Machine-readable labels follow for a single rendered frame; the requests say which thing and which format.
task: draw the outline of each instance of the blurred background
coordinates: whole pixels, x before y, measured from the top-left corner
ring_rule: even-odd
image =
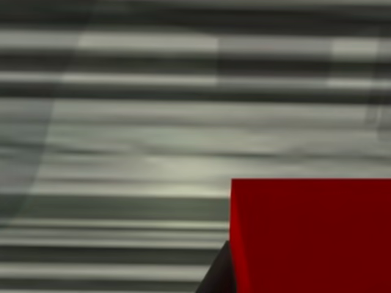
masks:
[[[1,0],[0,293],[194,292],[232,178],[386,178],[381,1]]]

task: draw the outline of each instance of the red block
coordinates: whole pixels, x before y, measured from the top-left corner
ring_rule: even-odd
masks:
[[[234,179],[237,293],[391,293],[391,180]]]

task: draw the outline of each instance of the metal surface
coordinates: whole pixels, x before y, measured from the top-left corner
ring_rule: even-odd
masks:
[[[231,178],[391,175],[379,10],[203,3],[0,1],[0,293],[194,292]]]

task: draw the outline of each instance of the striped surface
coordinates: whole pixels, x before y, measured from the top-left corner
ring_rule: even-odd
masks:
[[[0,293],[193,292],[231,178],[391,175],[375,8],[145,3],[0,1]]]

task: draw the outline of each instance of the red rectangle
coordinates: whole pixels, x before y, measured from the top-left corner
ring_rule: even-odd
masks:
[[[234,179],[238,293],[391,293],[391,180]]]

